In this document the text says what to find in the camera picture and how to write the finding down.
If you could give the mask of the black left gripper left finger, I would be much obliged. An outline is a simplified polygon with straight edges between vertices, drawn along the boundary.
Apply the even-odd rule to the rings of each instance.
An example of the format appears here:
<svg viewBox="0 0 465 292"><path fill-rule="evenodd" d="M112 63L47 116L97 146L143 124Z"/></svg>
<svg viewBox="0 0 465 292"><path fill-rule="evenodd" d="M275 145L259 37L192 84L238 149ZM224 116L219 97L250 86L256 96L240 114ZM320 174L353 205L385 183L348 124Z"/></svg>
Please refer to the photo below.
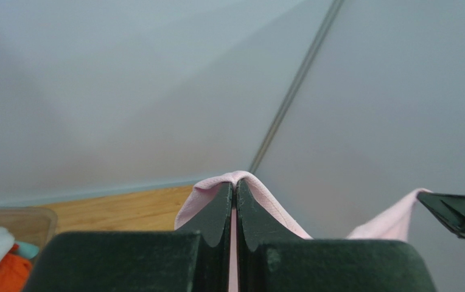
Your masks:
<svg viewBox="0 0 465 292"><path fill-rule="evenodd" d="M25 291L227 291L233 185L176 231L64 232Z"/></svg>

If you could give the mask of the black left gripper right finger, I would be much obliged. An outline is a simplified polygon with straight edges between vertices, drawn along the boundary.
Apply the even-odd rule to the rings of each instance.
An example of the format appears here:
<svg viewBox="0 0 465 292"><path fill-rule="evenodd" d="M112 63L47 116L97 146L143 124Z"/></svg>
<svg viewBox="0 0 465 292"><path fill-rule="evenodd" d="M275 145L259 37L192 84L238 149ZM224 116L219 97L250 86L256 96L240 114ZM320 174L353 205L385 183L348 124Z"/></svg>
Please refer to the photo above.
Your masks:
<svg viewBox="0 0 465 292"><path fill-rule="evenodd" d="M240 291L435 291L418 252L396 240L307 240L236 187Z"/></svg>

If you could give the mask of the pink t shirt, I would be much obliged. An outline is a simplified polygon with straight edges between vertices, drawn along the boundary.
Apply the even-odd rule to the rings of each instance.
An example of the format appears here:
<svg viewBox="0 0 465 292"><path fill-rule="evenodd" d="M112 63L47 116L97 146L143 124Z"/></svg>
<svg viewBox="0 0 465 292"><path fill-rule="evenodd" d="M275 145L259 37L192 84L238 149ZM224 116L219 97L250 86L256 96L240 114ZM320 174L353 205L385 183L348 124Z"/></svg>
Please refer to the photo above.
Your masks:
<svg viewBox="0 0 465 292"><path fill-rule="evenodd" d="M237 264L236 187L241 180L246 181L255 200L285 228L303 239L317 240L312 238L281 206L265 185L249 172L236 171L226 173L196 183L188 199L184 202L182 208L175 217L176 230L187 223L215 197L220 184L230 183L233 186L227 291L240 291L238 288ZM396 240L407 243L409 222L410 211L399 211L396 206L393 206L366 224L357 227L347 238L341 238L341 240Z"/></svg>

